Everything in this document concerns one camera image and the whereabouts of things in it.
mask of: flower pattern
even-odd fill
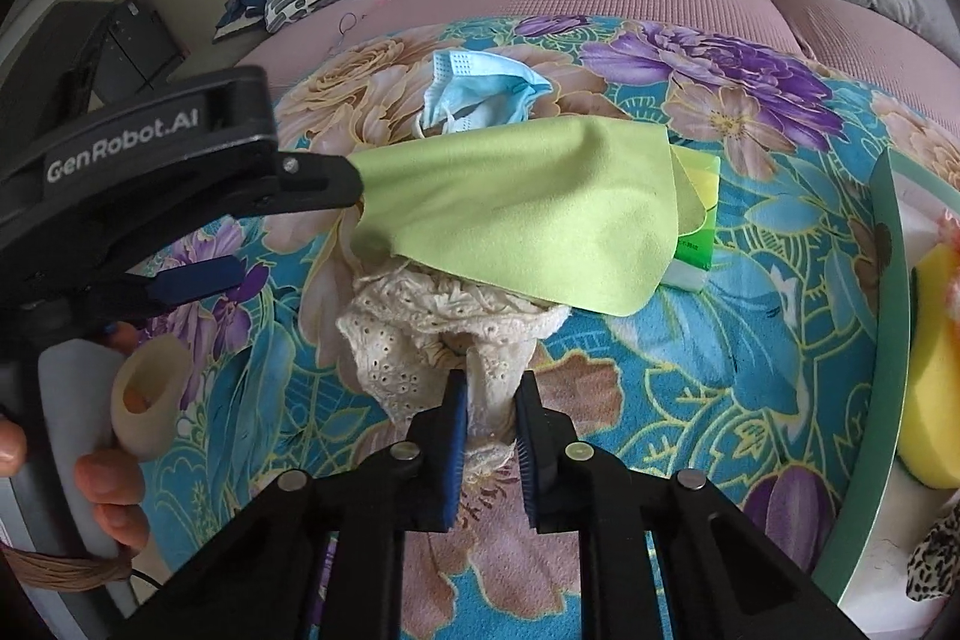
[[[345,50],[278,102],[282,145],[344,155],[407,143],[443,47],[488,49],[548,78],[534,119],[659,122],[674,143],[721,157],[707,287],[661,287],[625,319],[574,311],[531,367],[544,404],[581,437],[654,475],[703,469],[815,567],[874,372],[872,164],[893,143],[957,184],[956,143],[901,102],[761,44],[569,16],[465,20]],[[238,289],[146,332],[176,333],[195,360],[179,437],[144,465],[145,509],[173,568],[285,469],[329,475],[395,439],[333,325],[362,271],[350,250],[359,218],[357,207],[224,218],[148,264],[232,253],[248,269]],[[507,640],[531,622],[538,635],[579,632],[575,541],[527,528],[515,463],[463,486],[455,530],[411,535],[405,566],[403,627],[416,640]]]

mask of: human hand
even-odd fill
[[[136,329],[121,323],[103,343],[128,356],[136,349]],[[26,458],[27,438],[23,429],[11,421],[0,420],[0,477],[16,475]],[[93,517],[100,528],[133,552],[143,550],[150,525],[139,507],[146,486],[136,459],[115,448],[96,451],[77,459],[73,476],[80,493],[93,502]]]

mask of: brown hair tie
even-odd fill
[[[21,584],[68,594],[126,581],[133,571],[127,548],[117,558],[67,558],[18,551],[0,542],[0,554]]]

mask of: green cloth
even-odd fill
[[[352,249],[630,316],[706,214],[671,149],[661,125],[560,116],[364,150]]]

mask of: silver screw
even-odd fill
[[[571,442],[563,449],[571,461],[590,461],[593,458],[593,446],[589,442]]]
[[[299,469],[288,469],[277,478],[277,485],[281,491],[299,491],[306,486],[309,480],[306,472]]]
[[[390,455],[397,461],[414,461],[419,456],[419,445],[405,439],[390,448]]]
[[[699,469],[682,469],[677,473],[677,482],[687,490],[699,491],[707,485],[707,475]]]

